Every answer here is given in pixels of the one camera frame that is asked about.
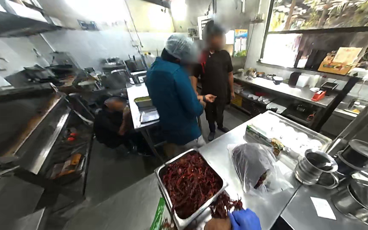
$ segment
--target green packet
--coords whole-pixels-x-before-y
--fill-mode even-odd
[[[166,201],[160,197],[159,204],[157,205],[156,215],[154,216],[153,223],[151,224],[150,230],[159,230],[163,221],[164,205]]]

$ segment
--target stack of steel bowls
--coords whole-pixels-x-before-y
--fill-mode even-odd
[[[308,149],[305,157],[300,159],[294,169],[297,180],[305,185],[313,185],[322,173],[332,173],[337,170],[335,160],[320,150]]]

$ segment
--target power cord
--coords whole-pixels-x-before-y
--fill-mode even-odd
[[[252,35],[253,35],[253,29],[254,28],[255,28],[255,24],[253,24],[253,26],[252,26],[251,38],[249,39],[249,44],[248,44],[248,47],[247,47],[247,53],[246,53],[245,60],[244,60],[244,66],[243,66],[244,69],[245,69],[245,63],[247,62],[248,50],[249,50],[249,47],[251,46],[251,40],[252,40]]]

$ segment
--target hand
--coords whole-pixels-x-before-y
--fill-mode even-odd
[[[249,208],[246,210],[228,212],[232,230],[261,230],[258,216]]]
[[[205,99],[207,100],[206,102],[214,102],[215,98],[217,98],[217,96],[214,96],[212,94],[205,95]]]

